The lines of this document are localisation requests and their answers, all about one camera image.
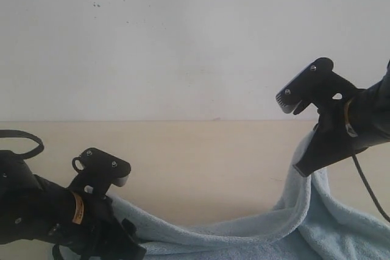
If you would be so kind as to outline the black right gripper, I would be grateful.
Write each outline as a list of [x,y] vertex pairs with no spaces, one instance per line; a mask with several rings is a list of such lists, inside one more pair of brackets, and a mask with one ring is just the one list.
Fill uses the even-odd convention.
[[317,124],[299,142],[292,159],[302,177],[369,148],[371,119],[356,102],[333,101],[318,106],[317,112]]

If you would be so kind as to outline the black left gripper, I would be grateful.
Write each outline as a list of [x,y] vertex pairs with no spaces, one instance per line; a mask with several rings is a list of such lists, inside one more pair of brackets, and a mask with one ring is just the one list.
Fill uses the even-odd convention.
[[67,191],[70,201],[66,215],[69,235],[65,247],[81,259],[143,259],[146,249],[128,220],[120,222],[113,214],[112,200],[89,193]]

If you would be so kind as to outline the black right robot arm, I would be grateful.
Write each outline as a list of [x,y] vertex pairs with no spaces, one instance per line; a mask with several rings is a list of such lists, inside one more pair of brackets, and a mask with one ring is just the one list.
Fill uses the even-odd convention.
[[293,168],[303,177],[359,154],[372,146],[389,142],[389,68],[376,84],[357,89],[319,120]]

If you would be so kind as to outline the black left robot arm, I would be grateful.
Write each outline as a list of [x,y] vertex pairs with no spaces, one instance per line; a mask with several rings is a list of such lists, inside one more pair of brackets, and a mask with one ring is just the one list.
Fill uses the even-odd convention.
[[130,164],[91,147],[72,165],[77,175],[64,188],[33,174],[21,155],[1,151],[1,244],[48,242],[54,259],[63,259],[60,247],[81,259],[143,259],[136,227],[115,217],[106,195],[111,185],[126,183]]

